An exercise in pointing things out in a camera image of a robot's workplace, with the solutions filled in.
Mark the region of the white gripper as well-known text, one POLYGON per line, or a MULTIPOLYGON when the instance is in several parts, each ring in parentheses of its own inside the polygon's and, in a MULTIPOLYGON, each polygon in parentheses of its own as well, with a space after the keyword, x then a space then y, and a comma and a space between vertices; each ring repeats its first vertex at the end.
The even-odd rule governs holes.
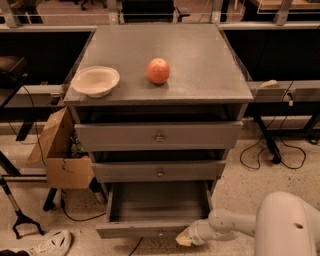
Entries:
POLYGON ((200 246, 212 239, 214 234, 207 219, 197 220, 191 224, 188 230, 184 230, 176 237, 176 242, 185 247, 192 244, 200 246))

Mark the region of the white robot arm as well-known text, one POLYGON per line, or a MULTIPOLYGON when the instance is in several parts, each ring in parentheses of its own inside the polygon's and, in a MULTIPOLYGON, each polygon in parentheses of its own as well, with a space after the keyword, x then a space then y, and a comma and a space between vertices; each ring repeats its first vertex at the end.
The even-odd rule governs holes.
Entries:
POLYGON ((320 212, 286 192, 268 194, 255 215, 218 208, 193 222, 176 241, 182 246, 229 241, 238 233, 254 238, 255 256, 319 256, 320 212))

